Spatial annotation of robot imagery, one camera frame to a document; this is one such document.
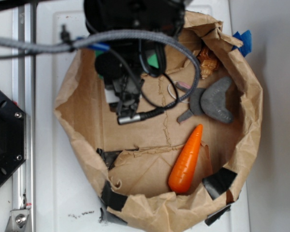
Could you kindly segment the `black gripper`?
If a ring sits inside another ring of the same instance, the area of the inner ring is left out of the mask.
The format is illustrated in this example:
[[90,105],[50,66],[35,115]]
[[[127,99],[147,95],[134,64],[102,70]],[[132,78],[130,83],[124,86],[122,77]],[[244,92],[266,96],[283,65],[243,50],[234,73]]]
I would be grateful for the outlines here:
[[107,100],[117,115],[119,125],[130,124],[156,117],[164,113],[156,106],[148,112],[137,111],[140,99],[148,98],[142,93],[142,74],[152,77],[166,70],[165,46],[145,39],[109,41],[109,50],[96,58],[95,69],[102,76],[104,87],[116,100]]

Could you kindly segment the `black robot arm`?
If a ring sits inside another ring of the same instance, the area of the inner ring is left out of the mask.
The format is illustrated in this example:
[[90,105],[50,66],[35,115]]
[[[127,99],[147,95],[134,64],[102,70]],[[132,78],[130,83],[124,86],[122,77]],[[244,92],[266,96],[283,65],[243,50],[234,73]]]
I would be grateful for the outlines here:
[[[162,32],[173,38],[184,24],[183,0],[86,0],[84,13],[90,34],[120,29]],[[123,39],[107,41],[110,49],[98,55],[95,69],[102,76],[110,109],[117,114],[119,125],[143,121],[164,112],[164,107],[138,113],[141,74],[152,77],[165,75],[165,45],[149,39]]]

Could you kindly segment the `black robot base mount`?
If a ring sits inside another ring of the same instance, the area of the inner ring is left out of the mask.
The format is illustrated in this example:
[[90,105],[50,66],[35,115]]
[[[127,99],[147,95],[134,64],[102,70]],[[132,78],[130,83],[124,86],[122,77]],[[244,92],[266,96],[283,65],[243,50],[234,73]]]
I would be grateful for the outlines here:
[[25,118],[25,112],[0,91],[0,187],[25,161]]

